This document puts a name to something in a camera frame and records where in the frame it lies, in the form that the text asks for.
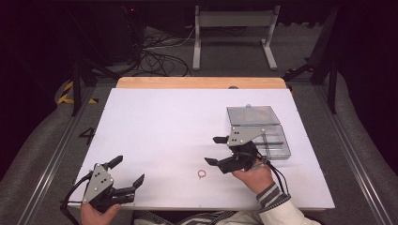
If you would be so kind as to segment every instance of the person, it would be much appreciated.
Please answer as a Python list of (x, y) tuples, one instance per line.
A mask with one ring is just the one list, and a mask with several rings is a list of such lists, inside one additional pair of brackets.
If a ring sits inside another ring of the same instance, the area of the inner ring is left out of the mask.
[[(291, 202), (290, 195), (281, 192), (279, 187), (272, 179), (271, 169), (262, 166), (255, 170), (232, 172), (237, 179), (242, 181), (254, 194), (261, 204), (258, 211), (239, 211), (233, 214), (213, 214), (209, 217), (200, 215), (200, 219), (195, 220), (195, 216), (185, 219), (179, 224), (216, 224), (216, 225), (254, 225), (254, 224), (293, 224), (293, 225), (319, 225), (317, 221), (306, 218), (301, 211)], [(81, 216), (83, 225), (108, 225), (116, 216), (120, 204), (111, 206), (104, 214), (99, 213), (89, 203), (82, 204)], [(150, 219), (136, 218), (136, 225), (155, 225), (160, 224), (149, 221)]]

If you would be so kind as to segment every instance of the small ring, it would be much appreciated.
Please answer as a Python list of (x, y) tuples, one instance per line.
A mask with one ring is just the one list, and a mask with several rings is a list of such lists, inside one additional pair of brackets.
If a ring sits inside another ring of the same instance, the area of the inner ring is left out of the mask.
[(206, 171), (204, 171), (204, 170), (198, 171), (198, 176), (199, 176), (199, 179), (201, 179), (202, 177), (205, 177), (206, 176)]

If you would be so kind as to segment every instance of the person's left hand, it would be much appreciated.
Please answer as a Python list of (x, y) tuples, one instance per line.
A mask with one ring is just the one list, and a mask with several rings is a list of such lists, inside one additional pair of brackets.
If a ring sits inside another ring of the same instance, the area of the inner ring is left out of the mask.
[(114, 204), (102, 214), (89, 203), (81, 205), (80, 213), (83, 225), (108, 225), (119, 211), (120, 204)]

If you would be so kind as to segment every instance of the human hand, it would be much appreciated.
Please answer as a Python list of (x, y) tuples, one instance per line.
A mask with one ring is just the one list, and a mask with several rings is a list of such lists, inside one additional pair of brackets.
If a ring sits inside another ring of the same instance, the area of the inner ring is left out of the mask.
[(97, 211), (89, 203), (83, 203), (81, 205), (80, 213), (82, 217), (83, 225), (108, 225), (112, 219), (116, 216), (120, 209), (120, 204), (114, 204), (108, 208), (108, 210), (102, 214)]
[(241, 180), (255, 194), (261, 193), (273, 183), (271, 169), (267, 165), (245, 172), (234, 171), (232, 175)]

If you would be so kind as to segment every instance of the sleeve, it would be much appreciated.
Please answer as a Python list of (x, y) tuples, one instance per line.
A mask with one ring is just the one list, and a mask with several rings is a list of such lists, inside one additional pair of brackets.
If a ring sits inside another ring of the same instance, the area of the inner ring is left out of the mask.
[(261, 204), (260, 218), (266, 225), (319, 225), (307, 219), (290, 201), (290, 195), (281, 192), (275, 182), (259, 193), (256, 198)]

